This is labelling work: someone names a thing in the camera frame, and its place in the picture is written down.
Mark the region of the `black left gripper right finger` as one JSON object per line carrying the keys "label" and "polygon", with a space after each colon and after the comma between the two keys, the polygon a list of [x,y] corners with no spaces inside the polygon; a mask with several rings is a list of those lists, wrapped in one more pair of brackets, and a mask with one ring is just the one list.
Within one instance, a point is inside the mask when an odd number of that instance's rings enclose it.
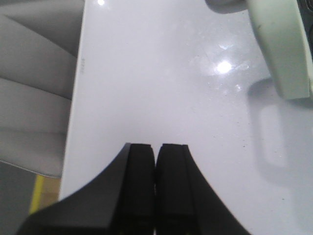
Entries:
{"label": "black left gripper right finger", "polygon": [[163,144],[156,163],[156,234],[247,235],[187,145]]}

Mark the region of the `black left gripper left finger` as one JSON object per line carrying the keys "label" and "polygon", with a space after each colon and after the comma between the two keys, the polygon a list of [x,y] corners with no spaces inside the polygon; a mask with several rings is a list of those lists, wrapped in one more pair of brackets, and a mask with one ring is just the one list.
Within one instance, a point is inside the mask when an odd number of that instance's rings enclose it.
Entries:
{"label": "black left gripper left finger", "polygon": [[123,146],[92,181],[31,214],[19,235],[152,235],[155,159],[148,144]]}

